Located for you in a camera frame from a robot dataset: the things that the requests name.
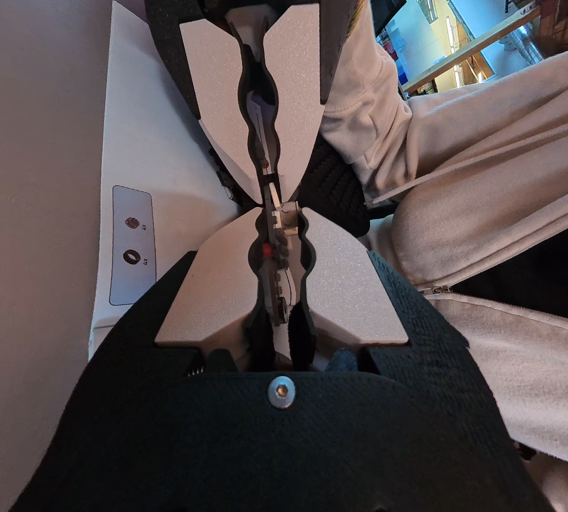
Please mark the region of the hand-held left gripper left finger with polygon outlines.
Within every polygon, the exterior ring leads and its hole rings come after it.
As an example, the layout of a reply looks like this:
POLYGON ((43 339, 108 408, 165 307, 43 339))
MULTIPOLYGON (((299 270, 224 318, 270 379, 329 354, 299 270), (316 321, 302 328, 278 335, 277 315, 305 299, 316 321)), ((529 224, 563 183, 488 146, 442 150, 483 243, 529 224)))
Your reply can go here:
POLYGON ((249 342, 245 320, 258 299, 258 277, 248 256, 258 238, 255 208, 210 236, 199 248, 154 340, 160 347, 197 347, 207 357, 226 349, 234 361, 249 342))

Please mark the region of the grey lego vehicle model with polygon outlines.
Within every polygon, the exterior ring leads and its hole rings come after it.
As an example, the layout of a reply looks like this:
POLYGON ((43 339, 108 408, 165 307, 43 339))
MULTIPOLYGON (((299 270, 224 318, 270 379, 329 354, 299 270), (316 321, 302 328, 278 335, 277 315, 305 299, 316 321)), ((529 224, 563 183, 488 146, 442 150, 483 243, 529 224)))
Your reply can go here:
POLYGON ((277 175, 261 159, 263 208, 253 207, 213 234, 202 246, 207 266, 219 264, 217 286, 228 287, 228 299, 218 300, 216 310, 230 328, 243 323, 249 341, 273 336, 275 326, 288 323, 288 301, 295 297, 289 271, 288 236, 283 228, 282 211, 273 209, 265 186, 280 184, 277 175))

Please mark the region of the silver ventilation duct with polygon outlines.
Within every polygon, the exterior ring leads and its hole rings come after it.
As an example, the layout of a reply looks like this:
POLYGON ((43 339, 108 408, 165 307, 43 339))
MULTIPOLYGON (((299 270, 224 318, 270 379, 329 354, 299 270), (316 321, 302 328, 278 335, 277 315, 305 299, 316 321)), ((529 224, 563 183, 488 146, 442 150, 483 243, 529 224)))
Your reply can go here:
POLYGON ((544 56, 533 42, 533 35, 529 25, 523 25, 498 40, 504 51, 517 51, 528 66, 544 60, 544 56))

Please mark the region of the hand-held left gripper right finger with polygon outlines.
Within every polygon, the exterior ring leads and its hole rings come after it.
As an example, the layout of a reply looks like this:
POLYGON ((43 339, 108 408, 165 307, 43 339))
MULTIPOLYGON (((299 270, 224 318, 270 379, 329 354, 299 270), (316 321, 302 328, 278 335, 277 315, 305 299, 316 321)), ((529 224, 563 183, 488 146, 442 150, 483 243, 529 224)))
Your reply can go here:
POLYGON ((342 347, 357 354, 364 347, 407 344, 407 332, 367 248, 311 208, 301 213, 312 260, 305 291, 317 355, 331 359, 342 347))

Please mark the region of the open lego instruction booklet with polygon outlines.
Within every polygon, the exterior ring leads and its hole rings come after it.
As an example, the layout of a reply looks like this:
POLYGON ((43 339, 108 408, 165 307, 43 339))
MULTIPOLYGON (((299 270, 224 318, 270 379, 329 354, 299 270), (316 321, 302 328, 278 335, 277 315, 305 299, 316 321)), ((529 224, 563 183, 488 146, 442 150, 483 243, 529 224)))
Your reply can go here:
POLYGON ((111 328, 183 255, 238 216, 209 142, 153 44, 112 2, 91 359, 111 328))

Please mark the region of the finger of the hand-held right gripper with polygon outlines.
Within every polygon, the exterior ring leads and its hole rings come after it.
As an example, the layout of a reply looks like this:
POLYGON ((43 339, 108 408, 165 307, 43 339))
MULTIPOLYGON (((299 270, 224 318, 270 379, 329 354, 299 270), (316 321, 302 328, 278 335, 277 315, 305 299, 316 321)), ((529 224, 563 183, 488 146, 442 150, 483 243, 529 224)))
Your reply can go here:
POLYGON ((280 196, 290 201, 307 169, 322 122, 319 4, 290 6, 266 31, 264 62, 276 94, 280 196))
POLYGON ((250 128, 239 104, 243 59, 238 39, 207 19, 180 24, 199 123, 237 184, 262 203, 257 170, 249 154, 250 128))

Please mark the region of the person's torso in cream hoodie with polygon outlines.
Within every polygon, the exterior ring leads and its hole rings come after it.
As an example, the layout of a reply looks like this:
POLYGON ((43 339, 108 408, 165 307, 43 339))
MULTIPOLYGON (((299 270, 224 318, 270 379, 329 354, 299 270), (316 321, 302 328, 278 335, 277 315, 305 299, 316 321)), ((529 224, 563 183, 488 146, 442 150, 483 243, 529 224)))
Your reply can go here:
POLYGON ((567 55, 408 102, 417 177, 369 247, 469 341, 513 440, 567 511, 567 55))

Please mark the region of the dark flat screen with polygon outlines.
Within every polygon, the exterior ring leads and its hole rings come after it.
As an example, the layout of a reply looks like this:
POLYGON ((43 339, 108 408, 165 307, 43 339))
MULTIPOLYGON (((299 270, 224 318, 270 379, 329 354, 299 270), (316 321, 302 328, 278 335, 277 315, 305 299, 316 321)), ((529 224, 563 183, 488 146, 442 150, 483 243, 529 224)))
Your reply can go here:
POLYGON ((407 0, 371 0, 371 11, 375 38, 386 29, 387 24, 407 3, 407 0))

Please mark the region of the wooden beam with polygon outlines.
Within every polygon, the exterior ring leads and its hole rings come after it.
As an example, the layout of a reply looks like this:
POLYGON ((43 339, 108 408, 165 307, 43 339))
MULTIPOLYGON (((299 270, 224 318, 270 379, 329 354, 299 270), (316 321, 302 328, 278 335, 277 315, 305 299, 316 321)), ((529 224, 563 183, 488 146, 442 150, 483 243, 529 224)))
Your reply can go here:
POLYGON ((537 1, 531 2, 525 7, 519 9, 508 18, 493 26, 487 32, 480 35, 478 38, 473 39, 465 46, 458 48, 454 54, 451 54, 428 69, 424 70, 415 78, 407 81, 401 85, 401 91, 404 93, 413 93, 419 88, 423 87, 429 82, 435 80, 438 76, 442 75, 448 70, 452 70, 454 66, 459 65, 497 42, 506 35, 512 33, 516 29, 530 23, 541 15, 541 4, 537 1))

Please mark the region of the black mesh office chair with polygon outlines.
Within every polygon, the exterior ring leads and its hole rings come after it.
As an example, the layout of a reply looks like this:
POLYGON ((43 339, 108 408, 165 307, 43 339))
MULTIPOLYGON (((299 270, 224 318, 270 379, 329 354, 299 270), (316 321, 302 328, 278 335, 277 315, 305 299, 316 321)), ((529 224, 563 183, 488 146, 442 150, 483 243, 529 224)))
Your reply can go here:
POLYGON ((337 150, 317 135, 299 185, 298 205, 316 211, 355 238, 370 229, 370 218, 359 179, 337 150))

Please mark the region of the person's right forearm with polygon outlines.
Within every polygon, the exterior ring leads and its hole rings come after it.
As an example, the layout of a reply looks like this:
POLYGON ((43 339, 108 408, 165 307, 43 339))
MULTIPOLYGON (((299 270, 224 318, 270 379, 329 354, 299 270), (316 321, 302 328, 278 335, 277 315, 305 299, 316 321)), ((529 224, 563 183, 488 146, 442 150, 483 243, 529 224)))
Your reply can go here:
POLYGON ((419 142, 396 66, 377 43, 366 1, 338 60, 320 132, 372 197, 396 195, 417 177, 419 142))

